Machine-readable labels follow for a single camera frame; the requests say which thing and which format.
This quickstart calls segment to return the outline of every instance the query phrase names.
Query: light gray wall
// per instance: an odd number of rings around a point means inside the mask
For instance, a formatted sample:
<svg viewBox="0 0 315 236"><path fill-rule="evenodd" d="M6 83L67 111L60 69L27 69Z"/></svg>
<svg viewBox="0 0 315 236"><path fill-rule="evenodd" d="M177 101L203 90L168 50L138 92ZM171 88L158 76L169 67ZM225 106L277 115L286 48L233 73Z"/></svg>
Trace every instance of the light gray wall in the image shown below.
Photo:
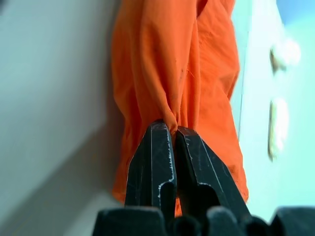
<svg viewBox="0 0 315 236"><path fill-rule="evenodd" d="M89 235L93 222L78 228L80 215L112 204L106 189L122 132L109 72L118 4L9 0L2 9L0 235Z"/></svg>

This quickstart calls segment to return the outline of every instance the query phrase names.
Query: white wall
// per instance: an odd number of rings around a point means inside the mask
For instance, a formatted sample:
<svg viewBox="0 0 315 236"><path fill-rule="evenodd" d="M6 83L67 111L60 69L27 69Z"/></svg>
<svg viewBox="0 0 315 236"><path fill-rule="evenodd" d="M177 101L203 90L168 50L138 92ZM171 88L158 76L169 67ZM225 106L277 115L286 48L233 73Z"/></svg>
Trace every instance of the white wall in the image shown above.
<svg viewBox="0 0 315 236"><path fill-rule="evenodd" d="M250 191L248 207L267 221L281 206L315 206L315 16L308 14L315 12L315 3L278 0L278 4L287 22L285 29L299 43L302 58L283 82L275 83L269 50L281 37L281 16L275 1L254 0L239 137ZM290 117L284 151L271 162L267 153L269 104L275 95L286 99Z"/></svg>
<svg viewBox="0 0 315 236"><path fill-rule="evenodd" d="M278 0L280 15L286 22L287 33L299 43L302 57L281 84L288 102L290 125L278 204L315 206L315 2L289 1L286 8L282 7L284 4L284 0Z"/></svg>
<svg viewBox="0 0 315 236"><path fill-rule="evenodd" d="M248 208L269 220L277 207L279 164L268 157L270 100L274 95L270 48L281 35L275 1L252 1L252 25L244 73L240 146L249 189Z"/></svg>
<svg viewBox="0 0 315 236"><path fill-rule="evenodd" d="M93 215L112 204L106 188L112 184L122 130L109 73L118 4L5 4L0 16L0 235L73 235L74 222L90 204ZM85 221L81 233L93 223Z"/></svg>

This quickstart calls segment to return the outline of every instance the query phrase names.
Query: orange fabric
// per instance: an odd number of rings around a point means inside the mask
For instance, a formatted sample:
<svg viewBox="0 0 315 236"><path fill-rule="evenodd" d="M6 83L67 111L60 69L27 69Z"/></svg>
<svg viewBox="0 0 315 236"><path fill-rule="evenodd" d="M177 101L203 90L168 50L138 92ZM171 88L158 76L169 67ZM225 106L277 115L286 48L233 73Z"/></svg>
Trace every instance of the orange fabric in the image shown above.
<svg viewBox="0 0 315 236"><path fill-rule="evenodd" d="M239 73L234 0L123 0L112 41L115 101L125 118L113 194L124 201L130 160L151 122L197 131L248 198L229 99ZM180 213L177 201L176 213Z"/></svg>

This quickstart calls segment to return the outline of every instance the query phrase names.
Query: wrinkled fabric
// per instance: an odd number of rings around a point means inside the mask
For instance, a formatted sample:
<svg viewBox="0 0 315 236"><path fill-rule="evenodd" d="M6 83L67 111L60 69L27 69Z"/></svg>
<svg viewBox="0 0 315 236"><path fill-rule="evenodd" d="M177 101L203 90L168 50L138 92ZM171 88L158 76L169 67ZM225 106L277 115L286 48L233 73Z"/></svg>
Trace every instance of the wrinkled fabric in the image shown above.
<svg viewBox="0 0 315 236"><path fill-rule="evenodd" d="M196 130L248 189L229 100L239 74L234 0L123 0L112 40L115 101L125 118L113 195L124 201L129 163L147 127L163 119ZM180 213L176 203L176 213Z"/></svg>

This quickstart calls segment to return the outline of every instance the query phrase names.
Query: white object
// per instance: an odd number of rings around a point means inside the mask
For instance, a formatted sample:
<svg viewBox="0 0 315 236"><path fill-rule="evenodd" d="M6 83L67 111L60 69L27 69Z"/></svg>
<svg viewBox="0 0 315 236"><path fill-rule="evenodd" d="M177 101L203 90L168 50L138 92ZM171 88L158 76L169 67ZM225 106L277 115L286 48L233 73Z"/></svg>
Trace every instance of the white object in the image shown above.
<svg viewBox="0 0 315 236"><path fill-rule="evenodd" d="M283 98L275 98L270 103L268 153L273 160L284 149L288 134L289 111Z"/></svg>
<svg viewBox="0 0 315 236"><path fill-rule="evenodd" d="M274 68L286 70L296 66L301 59L301 49L297 42L289 37L278 41L271 48Z"/></svg>

